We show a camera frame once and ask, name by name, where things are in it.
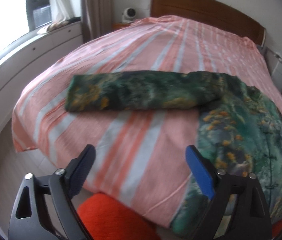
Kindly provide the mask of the green patterned silk jacket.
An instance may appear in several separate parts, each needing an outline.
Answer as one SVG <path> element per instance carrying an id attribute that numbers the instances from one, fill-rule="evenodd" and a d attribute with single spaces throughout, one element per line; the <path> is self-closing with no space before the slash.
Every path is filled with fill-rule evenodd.
<path id="1" fill-rule="evenodd" d="M 65 109 L 200 109 L 196 146 L 216 168 L 258 176 L 270 216 L 282 219 L 282 114 L 267 96 L 224 73 L 76 75 Z"/>

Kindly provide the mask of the orange red trousers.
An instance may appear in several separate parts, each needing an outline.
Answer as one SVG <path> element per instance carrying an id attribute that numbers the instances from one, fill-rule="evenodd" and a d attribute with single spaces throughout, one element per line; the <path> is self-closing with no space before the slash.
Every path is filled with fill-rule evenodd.
<path id="1" fill-rule="evenodd" d="M 85 200 L 78 215 L 93 239 L 160 239 L 155 224 L 103 193 Z"/>

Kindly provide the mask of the pink striped bed sheet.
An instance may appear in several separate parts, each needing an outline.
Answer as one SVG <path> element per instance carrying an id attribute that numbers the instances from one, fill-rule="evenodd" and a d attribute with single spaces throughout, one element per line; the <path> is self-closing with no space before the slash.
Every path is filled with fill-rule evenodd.
<path id="1" fill-rule="evenodd" d="M 185 161 L 200 109 L 65 109 L 74 76 L 140 71 L 236 76 L 282 114 L 282 95 L 252 40 L 179 16 L 150 17 L 87 42 L 32 80 L 13 109 L 14 147 L 41 150 L 60 168 L 92 144 L 97 154 L 85 188 L 184 236 L 208 204 Z"/>

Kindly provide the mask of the white window bench cabinet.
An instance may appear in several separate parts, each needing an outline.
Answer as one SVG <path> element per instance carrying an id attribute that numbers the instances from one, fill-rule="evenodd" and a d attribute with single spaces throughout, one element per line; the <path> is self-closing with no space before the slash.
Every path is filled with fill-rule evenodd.
<path id="1" fill-rule="evenodd" d="M 82 44 L 78 21 L 33 37 L 0 60 L 0 133 L 25 86 Z"/>

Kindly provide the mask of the white desk with drawers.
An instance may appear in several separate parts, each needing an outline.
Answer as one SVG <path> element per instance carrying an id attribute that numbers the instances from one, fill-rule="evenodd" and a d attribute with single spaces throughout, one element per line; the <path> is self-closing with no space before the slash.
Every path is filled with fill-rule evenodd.
<path id="1" fill-rule="evenodd" d="M 264 58 L 274 85 L 282 92 L 282 57 L 266 47 Z"/>

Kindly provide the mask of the wooden nightstand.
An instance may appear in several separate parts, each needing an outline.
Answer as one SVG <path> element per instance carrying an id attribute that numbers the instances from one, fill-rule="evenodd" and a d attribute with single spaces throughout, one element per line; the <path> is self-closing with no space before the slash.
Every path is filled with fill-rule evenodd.
<path id="1" fill-rule="evenodd" d="M 117 31 L 129 27 L 131 23 L 114 23 L 112 24 L 112 31 Z"/>

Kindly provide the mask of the white round fan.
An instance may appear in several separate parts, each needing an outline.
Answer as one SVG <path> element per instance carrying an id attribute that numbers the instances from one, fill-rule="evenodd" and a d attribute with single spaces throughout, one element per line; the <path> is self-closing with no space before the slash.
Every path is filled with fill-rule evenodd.
<path id="1" fill-rule="evenodd" d="M 135 18 L 136 18 L 136 10 L 134 8 L 126 8 L 122 13 L 121 22 L 133 23 Z"/>

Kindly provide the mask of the beige curtain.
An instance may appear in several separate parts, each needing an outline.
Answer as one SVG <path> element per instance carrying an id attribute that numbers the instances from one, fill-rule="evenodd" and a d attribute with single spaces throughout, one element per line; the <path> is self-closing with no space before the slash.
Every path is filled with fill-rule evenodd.
<path id="1" fill-rule="evenodd" d="M 112 28 L 112 0 L 81 0 L 84 42 L 106 35 Z"/>

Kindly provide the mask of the brown wooden headboard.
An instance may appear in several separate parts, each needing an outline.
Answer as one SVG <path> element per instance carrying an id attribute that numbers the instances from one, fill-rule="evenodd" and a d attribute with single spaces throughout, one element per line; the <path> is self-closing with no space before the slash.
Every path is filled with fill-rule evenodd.
<path id="1" fill-rule="evenodd" d="M 248 15 L 216 0 L 151 0 L 150 16 L 175 15 L 248 37 L 264 46 L 266 28 Z"/>

